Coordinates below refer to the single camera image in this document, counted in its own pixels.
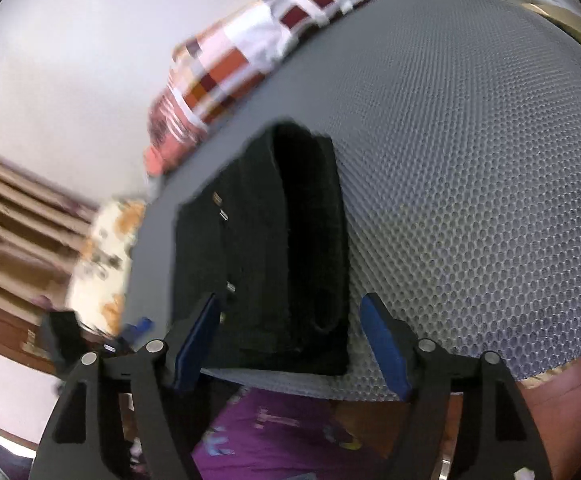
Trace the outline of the black pants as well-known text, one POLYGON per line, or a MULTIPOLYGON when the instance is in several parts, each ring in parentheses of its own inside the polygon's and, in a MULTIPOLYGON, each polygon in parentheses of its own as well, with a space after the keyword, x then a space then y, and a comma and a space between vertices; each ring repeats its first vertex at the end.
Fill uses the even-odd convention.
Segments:
POLYGON ((174 222, 171 316, 222 304, 207 368, 325 376, 349 366, 349 250, 333 142, 260 130, 174 222))

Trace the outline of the brown wooden furniture edge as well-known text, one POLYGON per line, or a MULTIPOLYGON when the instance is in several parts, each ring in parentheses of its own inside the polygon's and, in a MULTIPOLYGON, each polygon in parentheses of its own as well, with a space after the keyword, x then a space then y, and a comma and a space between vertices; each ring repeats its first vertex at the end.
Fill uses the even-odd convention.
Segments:
POLYGON ((39 327, 1 309, 0 356, 33 370, 57 375, 48 352, 41 346, 39 327))

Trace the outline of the floral yellow white pillow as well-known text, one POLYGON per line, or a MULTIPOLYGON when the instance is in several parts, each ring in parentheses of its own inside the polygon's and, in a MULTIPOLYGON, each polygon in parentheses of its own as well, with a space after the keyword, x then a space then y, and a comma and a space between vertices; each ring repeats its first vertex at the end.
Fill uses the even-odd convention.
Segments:
POLYGON ((132 266, 131 252, 146 203, 137 198, 108 200, 96 212, 67 289, 66 308, 93 333, 115 336, 132 266))

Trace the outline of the purple patterned garment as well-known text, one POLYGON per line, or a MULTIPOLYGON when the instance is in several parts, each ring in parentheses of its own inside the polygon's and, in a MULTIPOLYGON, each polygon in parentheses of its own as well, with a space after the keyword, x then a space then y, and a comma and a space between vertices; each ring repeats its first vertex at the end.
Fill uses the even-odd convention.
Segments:
POLYGON ((375 479, 408 408, 242 388, 196 444, 204 479, 375 479))

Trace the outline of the beige patterned curtain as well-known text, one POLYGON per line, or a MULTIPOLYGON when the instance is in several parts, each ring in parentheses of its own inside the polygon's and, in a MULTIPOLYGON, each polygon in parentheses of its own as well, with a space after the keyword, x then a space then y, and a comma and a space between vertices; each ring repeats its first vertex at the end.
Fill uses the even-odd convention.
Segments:
POLYGON ((89 205, 0 162, 0 318, 36 325, 63 307, 94 220, 89 205))

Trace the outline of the grey mesh mattress cover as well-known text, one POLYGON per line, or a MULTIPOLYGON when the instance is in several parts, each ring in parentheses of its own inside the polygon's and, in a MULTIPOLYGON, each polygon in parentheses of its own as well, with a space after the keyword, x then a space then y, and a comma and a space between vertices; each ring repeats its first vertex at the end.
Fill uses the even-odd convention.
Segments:
POLYGON ((164 335, 176 210, 277 118, 333 139, 353 304, 521 379, 581 357, 581 44, 510 0, 372 0, 298 48, 148 206, 126 318, 164 335))

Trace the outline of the checkered orange white pillow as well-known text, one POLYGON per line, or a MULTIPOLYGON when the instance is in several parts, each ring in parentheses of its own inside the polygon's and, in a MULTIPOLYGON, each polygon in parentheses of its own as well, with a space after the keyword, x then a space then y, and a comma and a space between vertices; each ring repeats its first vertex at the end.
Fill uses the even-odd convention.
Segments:
POLYGON ((300 42, 369 1, 254 0, 179 44, 148 114, 147 174, 176 169, 300 42))

